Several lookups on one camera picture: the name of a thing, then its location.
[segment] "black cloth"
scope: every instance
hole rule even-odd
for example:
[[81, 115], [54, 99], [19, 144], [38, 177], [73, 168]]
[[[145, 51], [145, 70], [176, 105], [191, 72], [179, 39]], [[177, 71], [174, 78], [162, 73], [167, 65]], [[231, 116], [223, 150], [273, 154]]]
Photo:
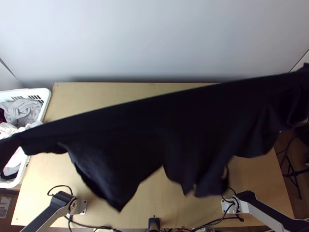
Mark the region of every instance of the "black cloth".
[[151, 97], [4, 139], [0, 168], [20, 145], [27, 155], [69, 152], [87, 186], [119, 211], [162, 165], [184, 194], [194, 184], [197, 197], [221, 194], [232, 156], [266, 154], [279, 131], [308, 117], [308, 100], [304, 69]]
[[2, 108], [0, 108], [0, 123], [6, 123], [7, 120], [5, 119], [4, 116], [4, 110]]
[[17, 174], [18, 174], [18, 171], [15, 172], [15, 173], [13, 173], [13, 174], [11, 174], [11, 175], [9, 175], [9, 176], [6, 176], [6, 175], [4, 175], [3, 172], [1, 172], [1, 173], [0, 173], [0, 177], [1, 177], [2, 179], [4, 179], [4, 180], [11, 180], [11, 179], [15, 179], [15, 178], [17, 177]]

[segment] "laundry basket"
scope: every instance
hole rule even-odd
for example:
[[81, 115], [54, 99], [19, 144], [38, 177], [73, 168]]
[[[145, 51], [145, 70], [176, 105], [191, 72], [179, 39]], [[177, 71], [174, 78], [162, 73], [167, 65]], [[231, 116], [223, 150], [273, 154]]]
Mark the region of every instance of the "laundry basket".
[[[42, 121], [44, 118], [45, 112], [47, 110], [49, 100], [51, 98], [51, 91], [46, 88], [14, 89], [14, 90], [9, 90], [9, 91], [0, 91], [0, 102], [15, 101], [15, 100], [24, 99], [24, 98], [32, 98], [42, 103], [42, 109], [37, 119], [38, 121]], [[30, 156], [24, 155], [23, 160], [21, 161], [21, 164], [19, 167], [17, 177], [14, 180], [10, 181], [10, 180], [4, 180], [0, 178], [0, 188], [13, 188], [17, 186], [24, 177], [29, 159], [30, 159]]]

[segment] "white backdrop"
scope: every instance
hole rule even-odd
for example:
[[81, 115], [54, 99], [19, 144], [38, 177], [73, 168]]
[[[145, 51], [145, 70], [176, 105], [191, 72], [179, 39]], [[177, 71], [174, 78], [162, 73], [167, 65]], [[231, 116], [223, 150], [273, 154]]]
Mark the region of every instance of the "white backdrop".
[[31, 86], [224, 81], [288, 72], [308, 0], [1, 1], [0, 57]]

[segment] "wire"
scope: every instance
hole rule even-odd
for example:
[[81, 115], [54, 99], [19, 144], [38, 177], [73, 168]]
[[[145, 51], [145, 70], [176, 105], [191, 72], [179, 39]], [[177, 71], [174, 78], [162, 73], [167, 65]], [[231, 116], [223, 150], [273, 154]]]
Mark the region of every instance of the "wire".
[[72, 189], [69, 187], [69, 186], [67, 186], [67, 185], [56, 185], [56, 186], [54, 186], [54, 187], [52, 187], [48, 192], [47, 192], [47, 196], [54, 196], [54, 194], [50, 194], [50, 192], [53, 190], [53, 189], [55, 189], [55, 188], [58, 188], [58, 187], [67, 187], [69, 190], [70, 190], [70, 193], [71, 193], [71, 195], [73, 195], [73, 191], [72, 191]]
[[230, 204], [230, 206], [229, 206], [229, 207], [226, 209], [226, 211], [224, 212], [222, 218], [213, 220], [213, 221], [208, 222], [208, 223], [206, 223], [206, 224], [204, 224], [204, 225], [201, 225], [201, 226], [199, 226], [199, 227], [196, 227], [196, 228], [194, 228], [193, 230], [191, 230], [191, 232], [195, 232], [195, 231], [200, 230], [200, 229], [202, 229], [202, 228], [204, 228], [204, 227], [209, 227], [209, 226], [213, 226], [213, 225], [219, 224], [220, 222], [222, 222], [222, 221], [224, 220], [225, 215], [228, 213], [229, 209], [230, 209], [234, 204]]
[[284, 155], [284, 158], [285, 158], [289, 146], [291, 145], [291, 143], [293, 142], [293, 140], [294, 140], [297, 136], [298, 136], [298, 133], [297, 133], [297, 131], [296, 131], [296, 132], [293, 133], [292, 137], [290, 138], [290, 140], [289, 140], [289, 142], [288, 142], [288, 145], [287, 145], [286, 149], [284, 149], [284, 150], [282, 150], [282, 151], [280, 151], [280, 152], [277, 152], [276, 155], [278, 155], [278, 154], [280, 154], [280, 153], [282, 153], [282, 152], [285, 152], [285, 155]]
[[72, 219], [72, 216], [70, 216], [70, 219], [68, 220], [68, 228], [69, 228], [69, 232], [72, 232], [71, 226], [70, 226], [70, 221]]
[[[53, 189], [58, 188], [58, 187], [67, 187], [67, 188], [70, 190], [71, 195], [73, 195], [72, 189], [71, 189], [68, 185], [62, 185], [62, 184], [61, 184], [61, 185], [56, 185], [56, 186], [52, 187], [52, 188], [47, 192], [47, 195], [48, 195], [48, 196], [54, 196], [54, 194], [50, 194], [50, 192], [51, 192]], [[68, 220], [68, 229], [69, 229], [69, 232], [72, 232], [70, 223], [73, 223], [73, 224], [75, 224], [75, 225], [78, 225], [78, 226], [81, 226], [81, 227], [85, 227], [85, 228], [95, 229], [95, 231], [97, 231], [98, 229], [105, 229], [105, 230], [113, 230], [114, 232], [122, 232], [121, 230], [114, 229], [114, 228], [112, 228], [112, 227], [110, 227], [110, 226], [91, 226], [91, 225], [84, 225], [84, 224], [75, 222], [75, 221], [73, 221], [73, 215], [70, 215], [69, 218], [68, 218], [67, 216], [64, 216], [64, 217]]]
[[[236, 195], [236, 192], [235, 192], [235, 190], [234, 189], [232, 189], [231, 187], [229, 187], [228, 186], [228, 188], [230, 189], [230, 190], [232, 190], [233, 191], [233, 193], [234, 193], [234, 195]], [[224, 197], [223, 197], [223, 195], [221, 194], [221, 197], [222, 197], [222, 199], [224, 200], [224, 201], [226, 201], [226, 202], [228, 202], [228, 203], [234, 203], [233, 201], [228, 201], [227, 199], [225, 199]]]
[[84, 225], [84, 224], [81, 224], [81, 223], [78, 223], [78, 222], [75, 222], [73, 221], [73, 215], [72, 217], [68, 218], [67, 216], [64, 216], [69, 222], [75, 224], [75, 225], [78, 225], [78, 226], [81, 226], [81, 227], [85, 227], [85, 228], [91, 228], [91, 229], [104, 229], [104, 230], [113, 230], [115, 232], [122, 232], [121, 230], [117, 230], [117, 229], [114, 229], [110, 226], [92, 226], [92, 225]]
[[[228, 188], [229, 188], [230, 190], [233, 191], [234, 195], [236, 195], [236, 191], [235, 191], [234, 189], [232, 189], [232, 188], [229, 187], [229, 186], [228, 186]], [[229, 206], [229, 207], [226, 209], [226, 211], [224, 212], [223, 217], [222, 217], [222, 218], [215, 219], [215, 220], [213, 220], [213, 221], [211, 221], [211, 222], [208, 222], [208, 223], [206, 223], [206, 224], [204, 224], [204, 225], [201, 225], [201, 226], [199, 226], [199, 227], [196, 227], [196, 228], [194, 228], [193, 230], [191, 230], [190, 232], [195, 232], [195, 231], [200, 230], [200, 229], [202, 229], [202, 228], [204, 228], [204, 227], [210, 227], [210, 226], [217, 225], [217, 224], [219, 224], [220, 222], [222, 222], [223, 220], [227, 220], [227, 219], [238, 219], [239, 221], [244, 222], [244, 219], [241, 218], [238, 214], [236, 214], [235, 217], [228, 217], [228, 218], [225, 217], [226, 214], [228, 213], [229, 209], [230, 209], [233, 205], [235, 205], [235, 202], [236, 202], [236, 204], [237, 204], [237, 213], [239, 212], [239, 202], [238, 202], [237, 198], [234, 197], [234, 196], [232, 197], [232, 198], [235, 200], [235, 202], [234, 202], [234, 201], [228, 201], [228, 200], [224, 199], [224, 197], [223, 197], [222, 195], [221, 195], [221, 197], [222, 197], [222, 199], [223, 199], [224, 201], [226, 201], [226, 202], [228, 202], [228, 203], [231, 203], [230, 206]]]

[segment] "wooden table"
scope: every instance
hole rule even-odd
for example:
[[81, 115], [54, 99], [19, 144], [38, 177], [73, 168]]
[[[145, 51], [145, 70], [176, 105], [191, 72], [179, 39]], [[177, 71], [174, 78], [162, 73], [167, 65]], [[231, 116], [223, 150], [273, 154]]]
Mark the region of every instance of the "wooden table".
[[[204, 85], [210, 84], [56, 83], [44, 121], [50, 122], [122, 102]], [[234, 157], [229, 163], [229, 169], [230, 186], [237, 192], [251, 190], [259, 200], [293, 217], [289, 196], [273, 149], [267, 155], [253, 159]], [[46, 195], [47, 191], [59, 184], [71, 186], [75, 196], [88, 200], [87, 213], [74, 216], [75, 221], [88, 225], [111, 225], [119, 229], [146, 228], [148, 219], [155, 215], [161, 219], [163, 228], [180, 228], [183, 225], [192, 228], [222, 217], [220, 196], [184, 196], [180, 185], [171, 182], [162, 168], [140, 184], [132, 200], [121, 213], [118, 213], [86, 187], [68, 154], [39, 154], [31, 157], [28, 164], [12, 224], [29, 224], [49, 205], [51, 198]], [[245, 219], [244, 222], [224, 220], [218, 226], [262, 225], [251, 215], [242, 217]], [[60, 218], [53, 226], [67, 227], [68, 222]]]

